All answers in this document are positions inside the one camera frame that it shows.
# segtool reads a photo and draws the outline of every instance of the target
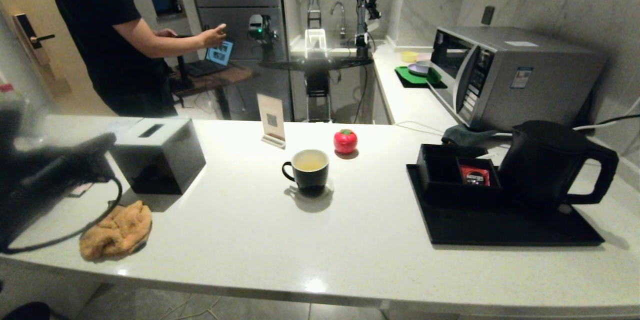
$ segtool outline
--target man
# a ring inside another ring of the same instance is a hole
[[[219,46],[222,24],[194,37],[176,39],[154,32],[133,0],[55,0],[75,42],[93,88],[120,116],[176,115],[164,57]]]

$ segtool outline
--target qr code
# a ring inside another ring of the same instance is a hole
[[[269,126],[278,127],[278,119],[270,113],[267,113],[267,123]]]

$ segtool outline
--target towel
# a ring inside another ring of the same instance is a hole
[[[151,231],[151,210],[142,201],[117,206],[101,222],[80,237],[80,254],[85,260],[131,254],[144,244]]]

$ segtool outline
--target electric kettle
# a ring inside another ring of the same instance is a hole
[[[589,158],[601,164],[592,193],[569,194]],[[510,199],[541,210],[555,210],[564,203],[599,203],[617,166],[615,151],[589,141],[572,128],[549,121],[526,121],[514,126],[512,144],[498,177]]]

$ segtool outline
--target coffee mug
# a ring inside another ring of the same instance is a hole
[[[286,166],[293,168],[293,176],[287,174]],[[300,151],[282,165],[282,174],[297,183],[302,193],[320,195],[329,177],[329,156],[320,150]]]

